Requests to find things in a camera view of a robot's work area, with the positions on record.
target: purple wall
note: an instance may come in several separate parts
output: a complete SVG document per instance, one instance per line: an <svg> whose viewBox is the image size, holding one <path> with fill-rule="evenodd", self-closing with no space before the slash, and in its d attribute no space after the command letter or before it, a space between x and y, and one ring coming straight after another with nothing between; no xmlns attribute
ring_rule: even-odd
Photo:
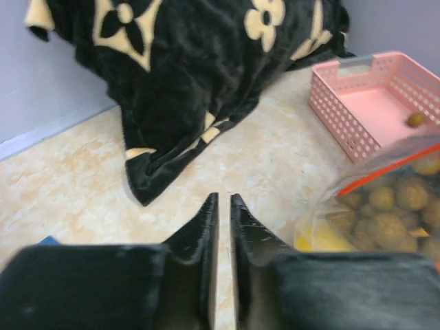
<svg viewBox="0 0 440 330"><path fill-rule="evenodd" d="M344 0L351 15L349 49L397 50L440 76L439 0Z"/></svg>
<svg viewBox="0 0 440 330"><path fill-rule="evenodd" d="M72 46L25 29L27 5L3 1L0 10L0 143L36 130L25 142L33 144L114 105L105 83L75 63Z"/></svg>

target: marble-pattern floor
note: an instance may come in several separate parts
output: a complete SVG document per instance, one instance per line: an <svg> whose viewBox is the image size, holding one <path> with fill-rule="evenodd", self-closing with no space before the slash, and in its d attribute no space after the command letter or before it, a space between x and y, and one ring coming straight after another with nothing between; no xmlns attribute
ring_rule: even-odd
<svg viewBox="0 0 440 330"><path fill-rule="evenodd" d="M292 242L292 221L350 164L307 104L310 78L310 69L284 74L146 208L126 183L117 108L0 162L0 267L48 235L65 244L161 242L218 192L216 328L234 329L230 195Z"/></svg>

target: pink basket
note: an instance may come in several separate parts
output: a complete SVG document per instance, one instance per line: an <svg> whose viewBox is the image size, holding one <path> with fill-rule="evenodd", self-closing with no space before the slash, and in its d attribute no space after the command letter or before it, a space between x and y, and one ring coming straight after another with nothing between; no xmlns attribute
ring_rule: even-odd
<svg viewBox="0 0 440 330"><path fill-rule="evenodd" d="M341 76L343 71L351 75ZM333 60L314 65L312 72L309 104L352 162L440 125L440 79L405 54ZM415 112L429 123L409 127L406 120Z"/></svg>

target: yellow object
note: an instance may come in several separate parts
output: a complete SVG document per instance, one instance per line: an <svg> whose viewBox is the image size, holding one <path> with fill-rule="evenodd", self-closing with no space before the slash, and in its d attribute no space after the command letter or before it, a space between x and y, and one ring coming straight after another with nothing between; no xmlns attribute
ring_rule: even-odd
<svg viewBox="0 0 440 330"><path fill-rule="evenodd" d="M426 121L426 116L421 113L414 113L408 117L408 120L406 121L406 124L410 127L419 127L420 125L424 124Z"/></svg>
<svg viewBox="0 0 440 330"><path fill-rule="evenodd" d="M412 169L420 175L434 175L440 171L439 155L429 155L416 159L411 164Z"/></svg>
<svg viewBox="0 0 440 330"><path fill-rule="evenodd" d="M296 235L295 248L300 252L353 252L355 248L324 221L308 225Z"/></svg>
<svg viewBox="0 0 440 330"><path fill-rule="evenodd" d="M417 228L414 230L410 230L410 234L415 239L418 239L420 237L429 237L429 234L423 228Z"/></svg>

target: black blanket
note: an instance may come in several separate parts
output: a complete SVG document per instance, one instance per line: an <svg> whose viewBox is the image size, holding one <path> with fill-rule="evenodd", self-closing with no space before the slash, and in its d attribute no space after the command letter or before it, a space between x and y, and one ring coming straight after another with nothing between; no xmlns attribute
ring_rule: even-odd
<svg viewBox="0 0 440 330"><path fill-rule="evenodd" d="M26 25L106 80L145 206L282 72L350 56L340 0L31 0Z"/></svg>

